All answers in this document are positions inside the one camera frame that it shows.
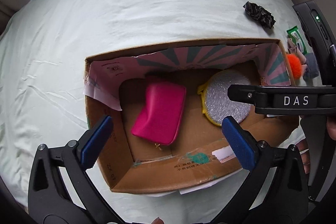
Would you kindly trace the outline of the person's right hand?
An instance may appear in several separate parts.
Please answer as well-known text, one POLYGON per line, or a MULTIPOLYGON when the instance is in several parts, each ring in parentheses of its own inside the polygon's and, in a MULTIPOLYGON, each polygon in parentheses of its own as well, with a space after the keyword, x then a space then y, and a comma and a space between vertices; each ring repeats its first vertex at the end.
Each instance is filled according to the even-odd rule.
POLYGON ((306 115, 300 120, 309 153, 309 174, 311 177, 328 173, 335 152, 335 140, 329 134, 325 116, 306 115))

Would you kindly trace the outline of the person's left hand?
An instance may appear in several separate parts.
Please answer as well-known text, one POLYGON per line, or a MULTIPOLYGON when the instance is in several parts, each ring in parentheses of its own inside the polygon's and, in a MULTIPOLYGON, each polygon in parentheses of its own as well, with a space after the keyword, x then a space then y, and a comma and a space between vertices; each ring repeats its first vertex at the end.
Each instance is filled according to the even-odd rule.
POLYGON ((158 217, 154 221, 152 221, 151 224, 164 224, 164 221, 161 220, 160 217, 158 217))

